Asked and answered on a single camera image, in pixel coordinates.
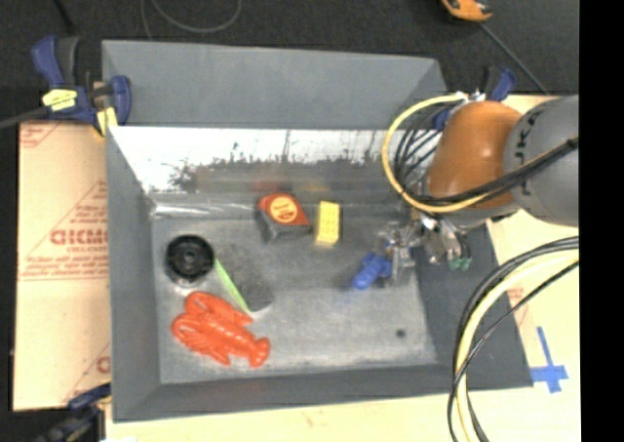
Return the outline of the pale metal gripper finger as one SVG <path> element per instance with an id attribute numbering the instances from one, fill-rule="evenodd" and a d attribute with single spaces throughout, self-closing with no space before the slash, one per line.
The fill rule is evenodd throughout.
<path id="1" fill-rule="evenodd" d="M 414 267 L 415 260 L 411 252 L 395 252 L 391 262 L 388 285 L 391 287 L 405 285 Z"/>
<path id="2" fill-rule="evenodd" d="M 382 229 L 375 238 L 375 252 L 379 255 L 394 255 L 414 246 L 415 237 L 409 227 Z"/>

